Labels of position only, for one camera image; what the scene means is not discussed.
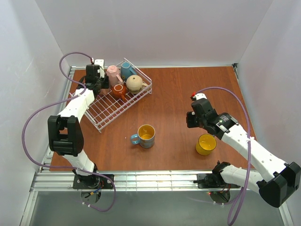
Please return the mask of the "blue mug with yellow inside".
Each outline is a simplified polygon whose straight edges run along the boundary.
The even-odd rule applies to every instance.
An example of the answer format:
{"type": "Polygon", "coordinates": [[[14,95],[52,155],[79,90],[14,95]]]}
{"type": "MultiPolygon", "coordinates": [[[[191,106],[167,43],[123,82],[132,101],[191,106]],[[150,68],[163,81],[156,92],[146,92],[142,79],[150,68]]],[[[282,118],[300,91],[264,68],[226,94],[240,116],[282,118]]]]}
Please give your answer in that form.
{"type": "Polygon", "coordinates": [[[136,134],[132,135],[130,140],[133,145],[140,145],[142,148],[151,148],[155,143],[155,129],[149,125],[145,124],[139,127],[136,134]]]}

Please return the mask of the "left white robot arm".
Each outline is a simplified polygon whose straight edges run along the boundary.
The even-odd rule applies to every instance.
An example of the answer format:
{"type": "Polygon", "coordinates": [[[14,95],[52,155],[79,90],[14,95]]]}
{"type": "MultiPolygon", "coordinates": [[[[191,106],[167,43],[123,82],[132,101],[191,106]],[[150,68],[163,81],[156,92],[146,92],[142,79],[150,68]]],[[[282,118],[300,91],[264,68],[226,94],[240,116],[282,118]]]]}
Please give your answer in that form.
{"type": "Polygon", "coordinates": [[[65,158],[75,168],[74,172],[87,176],[88,171],[96,172],[96,167],[83,149],[84,137],[80,121],[101,89],[109,88],[104,61],[96,60],[95,64],[87,65],[86,75],[80,79],[80,83],[74,99],[58,115],[49,117],[48,139],[51,151],[65,158]]]}

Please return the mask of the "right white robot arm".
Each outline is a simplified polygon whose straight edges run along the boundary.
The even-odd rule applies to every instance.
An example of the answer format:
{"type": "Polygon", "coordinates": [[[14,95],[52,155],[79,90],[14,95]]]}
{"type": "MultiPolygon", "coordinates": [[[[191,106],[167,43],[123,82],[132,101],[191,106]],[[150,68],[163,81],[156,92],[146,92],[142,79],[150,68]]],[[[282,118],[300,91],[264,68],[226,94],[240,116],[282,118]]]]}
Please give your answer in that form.
{"type": "Polygon", "coordinates": [[[301,168],[276,157],[249,137],[239,122],[228,113],[218,114],[204,94],[192,98],[192,111],[187,112],[188,128],[200,127],[210,135],[228,144],[251,161],[255,172],[247,172],[228,162],[215,166],[212,173],[227,184],[243,187],[258,193],[270,206],[280,207],[300,186],[301,168]]]}

